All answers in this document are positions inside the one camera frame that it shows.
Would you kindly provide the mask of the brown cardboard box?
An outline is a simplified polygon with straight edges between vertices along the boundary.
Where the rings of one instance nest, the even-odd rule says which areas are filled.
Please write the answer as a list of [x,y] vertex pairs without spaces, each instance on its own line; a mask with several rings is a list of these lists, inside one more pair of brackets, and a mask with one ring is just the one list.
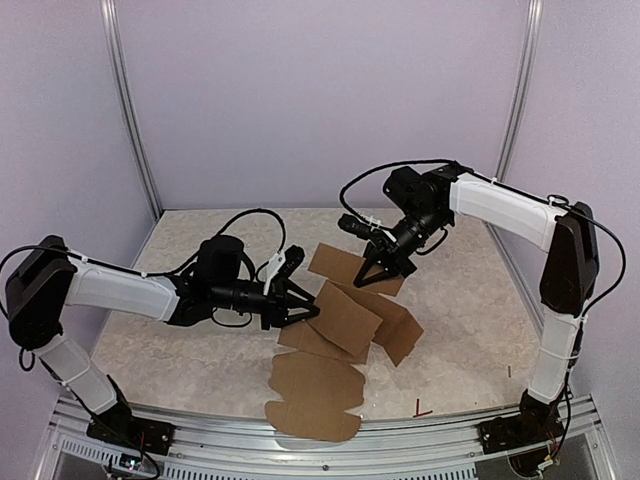
[[400,275],[358,287],[359,272],[372,277],[380,267],[366,268],[364,258],[325,243],[308,270],[324,279],[314,301],[320,313],[281,331],[278,342],[289,350],[273,357],[268,380],[280,398],[266,402],[264,413],[280,433],[344,442],[361,427],[355,411],[364,403],[366,378],[358,368],[371,345],[399,366],[424,330],[394,300],[404,283]]

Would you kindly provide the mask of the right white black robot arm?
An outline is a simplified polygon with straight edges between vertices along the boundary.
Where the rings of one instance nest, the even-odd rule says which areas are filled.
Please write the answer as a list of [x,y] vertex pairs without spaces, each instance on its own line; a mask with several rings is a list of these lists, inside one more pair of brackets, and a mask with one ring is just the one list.
[[477,219],[536,247],[544,258],[540,269],[542,332],[531,377],[513,415],[478,426],[484,453],[518,449],[538,442],[563,441],[568,424],[559,406],[569,396],[570,373],[580,355],[587,307],[599,273],[593,214],[584,203],[562,197],[538,198],[489,179],[453,160],[387,165],[383,194],[402,217],[385,227],[372,217],[347,208],[339,227],[366,241],[356,287],[406,279],[417,267],[413,257],[430,253],[426,243],[459,217]]

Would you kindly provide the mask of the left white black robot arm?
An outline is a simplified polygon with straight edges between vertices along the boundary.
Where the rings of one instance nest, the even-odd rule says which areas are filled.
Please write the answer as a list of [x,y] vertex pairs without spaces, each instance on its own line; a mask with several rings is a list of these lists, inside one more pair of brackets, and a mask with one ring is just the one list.
[[187,265],[171,273],[103,263],[71,250],[55,235],[22,250],[27,256],[8,277],[1,307],[11,339],[88,413],[89,437],[140,454],[167,454],[176,428],[133,413],[116,381],[66,334],[62,318],[68,309],[121,312],[172,327],[192,327],[230,311],[259,318],[264,330],[320,313],[314,296],[290,278],[305,257],[297,245],[271,257],[264,279],[243,241],[224,234],[203,241]]

